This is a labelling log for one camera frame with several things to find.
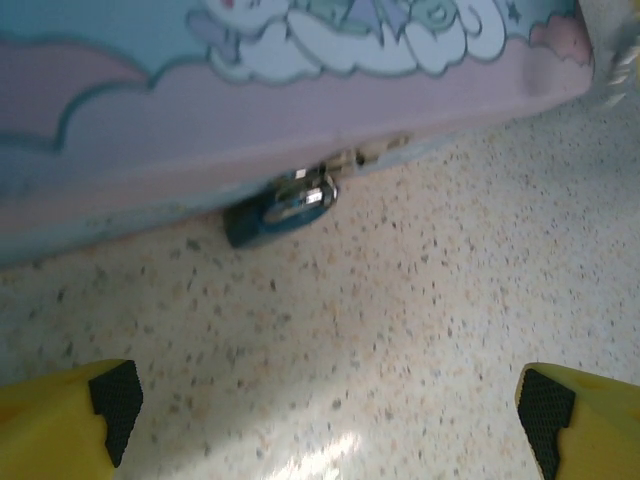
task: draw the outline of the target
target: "speckled floor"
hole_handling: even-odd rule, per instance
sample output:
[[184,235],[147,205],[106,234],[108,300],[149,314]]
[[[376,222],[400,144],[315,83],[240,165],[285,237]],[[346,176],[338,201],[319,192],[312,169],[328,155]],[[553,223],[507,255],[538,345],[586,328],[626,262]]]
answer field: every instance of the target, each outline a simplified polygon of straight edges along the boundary
[[134,359],[120,479],[537,478],[525,363],[640,383],[639,103],[587,103],[354,180],[258,251],[213,216],[0,273],[0,381]]

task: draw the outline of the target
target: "suitcase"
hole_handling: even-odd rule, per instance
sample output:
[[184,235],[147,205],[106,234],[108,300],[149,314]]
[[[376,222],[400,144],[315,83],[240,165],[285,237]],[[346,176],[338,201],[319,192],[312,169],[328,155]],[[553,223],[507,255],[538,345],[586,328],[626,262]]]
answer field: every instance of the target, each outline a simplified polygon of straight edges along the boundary
[[216,209],[271,241],[593,70],[574,0],[3,0],[0,265]]

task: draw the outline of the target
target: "blue padlock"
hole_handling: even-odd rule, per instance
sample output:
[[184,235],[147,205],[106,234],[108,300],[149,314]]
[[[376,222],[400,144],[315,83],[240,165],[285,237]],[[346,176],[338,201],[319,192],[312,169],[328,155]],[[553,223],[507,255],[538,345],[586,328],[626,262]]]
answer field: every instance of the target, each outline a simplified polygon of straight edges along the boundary
[[257,247],[314,222],[337,198],[335,182],[322,170],[295,172],[225,210],[224,230],[232,247]]

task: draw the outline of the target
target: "star illustration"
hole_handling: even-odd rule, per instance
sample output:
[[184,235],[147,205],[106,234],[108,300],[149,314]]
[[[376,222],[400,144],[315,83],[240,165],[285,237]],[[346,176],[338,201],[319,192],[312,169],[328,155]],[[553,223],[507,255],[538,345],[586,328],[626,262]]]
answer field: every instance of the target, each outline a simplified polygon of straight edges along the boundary
[[522,15],[518,11],[518,7],[516,7],[515,2],[507,2],[507,8],[509,9],[509,20],[513,20],[517,24],[520,23],[520,19]]

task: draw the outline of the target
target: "tile floor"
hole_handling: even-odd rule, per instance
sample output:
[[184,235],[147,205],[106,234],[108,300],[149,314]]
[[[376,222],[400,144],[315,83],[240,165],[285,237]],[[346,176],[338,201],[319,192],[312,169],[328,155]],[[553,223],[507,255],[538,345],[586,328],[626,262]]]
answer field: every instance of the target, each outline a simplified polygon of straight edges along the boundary
[[119,479],[535,479],[524,364],[640,383],[639,118],[463,134],[257,251],[211,216],[2,272],[0,381],[134,359]]

